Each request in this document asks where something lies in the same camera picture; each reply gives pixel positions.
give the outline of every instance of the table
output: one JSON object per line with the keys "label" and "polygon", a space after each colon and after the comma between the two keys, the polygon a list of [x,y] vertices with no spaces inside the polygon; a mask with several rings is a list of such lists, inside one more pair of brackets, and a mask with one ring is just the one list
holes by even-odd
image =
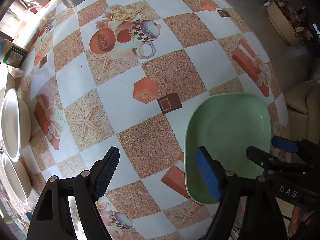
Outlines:
{"label": "table", "polygon": [[[188,196],[183,152],[188,121],[210,96],[258,95],[271,135],[288,138],[271,61],[225,0],[85,0],[70,9],[53,0],[26,48],[17,91],[32,122],[22,161],[33,188],[40,194],[50,176],[76,176],[118,147],[119,165],[97,203],[115,240],[205,234],[217,205]],[[85,239],[72,198],[70,207]]]}

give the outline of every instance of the orange cube print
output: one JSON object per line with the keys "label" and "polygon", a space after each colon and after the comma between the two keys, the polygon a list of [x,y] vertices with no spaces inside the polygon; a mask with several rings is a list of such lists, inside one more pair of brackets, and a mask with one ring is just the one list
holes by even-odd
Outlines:
{"label": "orange cube print", "polygon": [[158,98],[158,83],[144,77],[133,85],[133,98],[142,103],[149,103]]}
{"label": "orange cube print", "polygon": [[212,12],[212,11],[216,11],[217,8],[215,6],[215,4],[211,3],[211,2],[201,2],[200,3],[200,6],[201,6],[201,9],[202,10],[207,10],[209,12]]}

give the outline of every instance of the metal screw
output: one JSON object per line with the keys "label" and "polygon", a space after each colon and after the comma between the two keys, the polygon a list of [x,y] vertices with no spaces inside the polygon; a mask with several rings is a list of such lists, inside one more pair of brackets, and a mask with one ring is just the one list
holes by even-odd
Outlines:
{"label": "metal screw", "polygon": [[229,170],[226,171],[226,175],[229,177],[232,177],[234,174],[235,173],[233,171],[229,171]]}
{"label": "metal screw", "polygon": [[264,177],[262,177],[262,176],[258,176],[258,181],[260,181],[260,182],[265,182],[266,179],[265,179]]}
{"label": "metal screw", "polygon": [[81,172],[81,176],[82,177],[86,177],[86,176],[88,176],[90,174],[90,171],[82,171]]}
{"label": "metal screw", "polygon": [[51,176],[50,178],[49,178],[49,181],[50,182],[54,182],[54,181],[56,181],[57,180],[57,176]]}

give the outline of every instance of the floor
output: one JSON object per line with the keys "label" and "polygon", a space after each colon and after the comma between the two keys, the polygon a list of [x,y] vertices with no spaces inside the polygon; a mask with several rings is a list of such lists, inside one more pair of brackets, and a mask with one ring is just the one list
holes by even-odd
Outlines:
{"label": "floor", "polygon": [[[266,0],[226,1],[238,11],[259,38],[271,59],[284,93],[309,79],[314,64],[311,55],[305,46],[292,47],[282,40],[267,17],[263,6]],[[302,5],[299,0],[291,1],[295,8]]]}

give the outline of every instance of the white ceramic plate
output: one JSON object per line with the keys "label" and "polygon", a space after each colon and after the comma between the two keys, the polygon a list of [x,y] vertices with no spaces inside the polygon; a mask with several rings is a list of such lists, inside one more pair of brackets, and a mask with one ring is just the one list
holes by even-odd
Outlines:
{"label": "white ceramic plate", "polygon": [[14,78],[9,73],[8,66],[1,64],[0,67],[0,102],[2,105],[5,94],[14,87]]}
{"label": "white ceramic plate", "polygon": [[4,175],[15,196],[28,206],[28,196],[31,193],[29,176],[20,161],[13,163],[6,153],[1,155]]}
{"label": "white ceramic plate", "polygon": [[22,150],[30,140],[31,120],[27,104],[17,97],[11,88],[6,93],[1,108],[1,135],[4,152],[17,162]]}

